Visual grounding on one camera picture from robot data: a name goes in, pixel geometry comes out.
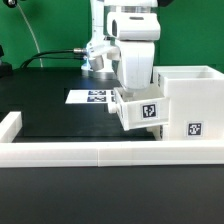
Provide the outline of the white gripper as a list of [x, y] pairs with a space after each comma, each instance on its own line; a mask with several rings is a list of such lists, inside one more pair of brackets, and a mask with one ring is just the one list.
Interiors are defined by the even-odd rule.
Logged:
[[120, 61], [118, 80], [124, 90], [124, 97], [132, 100], [134, 92], [143, 90], [150, 84], [155, 45], [153, 42], [120, 41]]

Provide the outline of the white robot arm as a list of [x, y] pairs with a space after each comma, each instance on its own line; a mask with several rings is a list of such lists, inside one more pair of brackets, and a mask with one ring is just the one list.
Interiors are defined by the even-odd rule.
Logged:
[[90, 0], [92, 37], [86, 45], [85, 72], [117, 77], [126, 92], [150, 85], [160, 24], [152, 11], [159, 0]]

